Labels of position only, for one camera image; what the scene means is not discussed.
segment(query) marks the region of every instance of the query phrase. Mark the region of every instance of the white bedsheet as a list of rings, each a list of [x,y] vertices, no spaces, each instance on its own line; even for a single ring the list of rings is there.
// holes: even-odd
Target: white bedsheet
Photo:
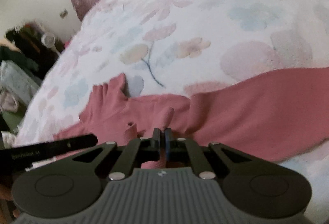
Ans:
[[[101,0],[30,104],[15,145],[78,121],[92,86],[127,75],[132,96],[190,96],[279,68],[329,66],[329,0]],[[329,217],[329,144],[283,164],[313,187],[306,215]]]

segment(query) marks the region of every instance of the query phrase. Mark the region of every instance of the pink garment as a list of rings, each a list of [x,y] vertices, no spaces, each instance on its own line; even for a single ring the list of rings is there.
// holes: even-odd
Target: pink garment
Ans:
[[[137,135],[151,136],[154,127],[168,126],[176,137],[192,137],[203,146],[218,141],[279,161],[329,137],[328,79],[329,68],[282,69],[191,99],[173,94],[128,98],[121,74],[94,86],[80,122],[55,139],[94,133],[99,143],[125,145]]]

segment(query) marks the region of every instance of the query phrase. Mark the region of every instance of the human hand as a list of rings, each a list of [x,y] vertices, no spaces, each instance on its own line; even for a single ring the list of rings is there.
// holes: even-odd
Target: human hand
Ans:
[[[9,188],[7,188],[6,186],[0,184],[0,199],[3,200],[7,200],[7,201],[12,201],[13,197],[12,197],[12,192]],[[13,215],[14,217],[18,218],[19,217],[19,210],[15,209],[13,211]]]

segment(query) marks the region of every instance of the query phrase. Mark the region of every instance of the silver screw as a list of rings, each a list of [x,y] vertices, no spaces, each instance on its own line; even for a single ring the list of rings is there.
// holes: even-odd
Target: silver screw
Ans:
[[[113,172],[109,175],[109,178],[111,180],[122,180],[126,177],[125,174],[123,174],[122,172]]]
[[[199,174],[199,177],[203,180],[212,180],[216,177],[216,174],[211,171],[203,171]]]

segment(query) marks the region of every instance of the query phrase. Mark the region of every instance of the white logo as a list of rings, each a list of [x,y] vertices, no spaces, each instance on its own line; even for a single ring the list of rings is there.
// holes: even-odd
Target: white logo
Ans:
[[[161,172],[158,173],[158,175],[163,178],[165,175],[167,175],[167,172],[162,170]]]

